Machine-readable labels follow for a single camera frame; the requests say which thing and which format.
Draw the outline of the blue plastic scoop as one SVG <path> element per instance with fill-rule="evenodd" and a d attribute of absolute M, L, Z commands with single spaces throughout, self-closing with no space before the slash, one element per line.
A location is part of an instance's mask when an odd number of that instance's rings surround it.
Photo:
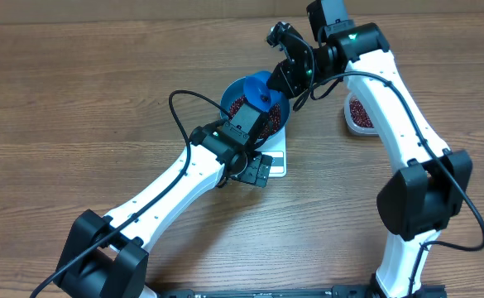
<path fill-rule="evenodd" d="M 271 108 L 271 91 L 266 85 L 270 77 L 270 72 L 260 71 L 246 76 L 242 86 L 248 103 L 263 112 L 268 112 Z"/>

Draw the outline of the red adzuki beans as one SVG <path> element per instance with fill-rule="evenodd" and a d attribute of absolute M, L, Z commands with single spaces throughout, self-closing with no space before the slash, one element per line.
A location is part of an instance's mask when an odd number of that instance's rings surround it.
<path fill-rule="evenodd" d="M 242 97 L 236 99 L 230 106 L 229 113 L 234 116 L 241 106 L 244 104 L 246 97 L 243 95 Z M 281 122 L 281 111 L 279 104 L 275 104 L 271 111 L 269 112 L 269 119 L 272 122 L 271 129 L 268 126 L 265 127 L 264 131 L 259 136 L 259 139 L 263 139 L 269 137 L 272 134 L 277 133 L 280 130 L 280 122 Z"/>

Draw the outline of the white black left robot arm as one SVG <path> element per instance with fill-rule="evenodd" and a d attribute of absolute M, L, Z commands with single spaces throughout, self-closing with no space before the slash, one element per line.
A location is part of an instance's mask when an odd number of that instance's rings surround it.
<path fill-rule="evenodd" d="M 179 158 L 142 192 L 100 216 L 73 223 L 52 281 L 71 297 L 154 297 L 149 254 L 164 231 L 222 180 L 263 187 L 271 157 L 258 150 L 268 114 L 245 103 L 228 119 L 195 128 Z"/>

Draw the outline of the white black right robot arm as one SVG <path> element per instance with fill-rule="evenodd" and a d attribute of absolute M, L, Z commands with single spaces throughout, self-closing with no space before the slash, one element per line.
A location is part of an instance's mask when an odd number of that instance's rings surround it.
<path fill-rule="evenodd" d="M 288 23 L 274 25 L 266 40 L 284 51 L 285 59 L 267 85 L 300 108 L 317 87 L 344 82 L 387 151 L 393 175 L 376 206 L 388 234 L 367 295 L 444 297 L 443 286 L 426 286 L 420 276 L 430 248 L 462 207 L 472 161 L 430 127 L 378 25 L 356 25 L 341 1 L 312 2 L 307 13 L 318 46 L 310 46 Z"/>

